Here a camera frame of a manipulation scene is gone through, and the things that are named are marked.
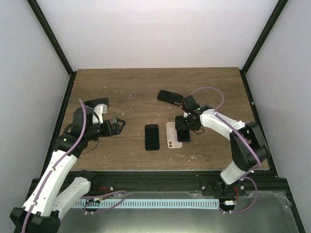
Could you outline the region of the blue smartphone black screen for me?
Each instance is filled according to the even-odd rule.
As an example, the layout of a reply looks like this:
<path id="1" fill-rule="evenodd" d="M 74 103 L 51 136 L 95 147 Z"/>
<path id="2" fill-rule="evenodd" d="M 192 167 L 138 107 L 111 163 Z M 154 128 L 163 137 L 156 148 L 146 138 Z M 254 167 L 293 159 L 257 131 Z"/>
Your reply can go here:
<path id="1" fill-rule="evenodd" d="M 159 127 L 157 124 L 145 125 L 145 149 L 147 151 L 160 149 Z"/>

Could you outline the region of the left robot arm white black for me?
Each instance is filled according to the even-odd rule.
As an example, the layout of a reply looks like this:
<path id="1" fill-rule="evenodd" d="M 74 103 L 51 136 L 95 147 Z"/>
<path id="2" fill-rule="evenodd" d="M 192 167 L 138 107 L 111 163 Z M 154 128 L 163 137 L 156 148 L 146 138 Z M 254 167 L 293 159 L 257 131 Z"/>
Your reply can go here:
<path id="1" fill-rule="evenodd" d="M 76 109 L 73 120 L 57 138 L 49 165 L 36 188 L 22 207 L 15 207 L 10 219 L 22 233 L 55 233 L 61 220 L 83 195 L 99 192 L 95 175 L 81 171 L 64 190 L 61 186 L 73 165 L 90 141 L 101 137 L 119 135 L 126 122 L 119 118 L 104 120 L 107 105 Z"/>

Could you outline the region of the red smartphone black screen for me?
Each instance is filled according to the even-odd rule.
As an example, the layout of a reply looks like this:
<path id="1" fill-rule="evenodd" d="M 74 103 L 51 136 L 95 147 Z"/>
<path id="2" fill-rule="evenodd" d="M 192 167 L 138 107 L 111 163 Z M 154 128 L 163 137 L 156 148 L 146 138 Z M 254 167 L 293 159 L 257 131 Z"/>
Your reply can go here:
<path id="1" fill-rule="evenodd" d="M 178 130 L 177 141 L 178 142 L 190 142 L 190 132 L 188 130 Z"/>

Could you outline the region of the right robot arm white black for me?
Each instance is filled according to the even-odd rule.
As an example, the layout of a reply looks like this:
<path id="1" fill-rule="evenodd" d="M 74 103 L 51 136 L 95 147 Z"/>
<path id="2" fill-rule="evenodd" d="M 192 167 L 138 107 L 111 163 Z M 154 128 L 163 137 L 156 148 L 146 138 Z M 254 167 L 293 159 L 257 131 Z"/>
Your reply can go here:
<path id="1" fill-rule="evenodd" d="M 221 173 L 216 191 L 223 196 L 233 190 L 233 183 L 261 168 L 263 161 L 271 156 L 267 141 L 260 126 L 255 122 L 244 123 L 226 117 L 209 105 L 200 106 L 192 95 L 181 100 L 182 116 L 175 117 L 177 131 L 198 133 L 211 129 L 230 142 L 231 163 Z"/>

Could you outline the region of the white phone case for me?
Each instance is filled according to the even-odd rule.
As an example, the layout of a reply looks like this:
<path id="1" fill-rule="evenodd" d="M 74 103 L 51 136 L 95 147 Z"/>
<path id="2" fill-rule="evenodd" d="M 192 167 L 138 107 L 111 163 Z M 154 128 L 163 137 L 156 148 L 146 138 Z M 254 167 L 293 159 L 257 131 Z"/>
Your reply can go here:
<path id="1" fill-rule="evenodd" d="M 169 149 L 180 149 L 182 148 L 182 142 L 177 140 L 177 131 L 175 129 L 174 122 L 166 123 L 166 135 L 167 135 L 167 146 Z"/>

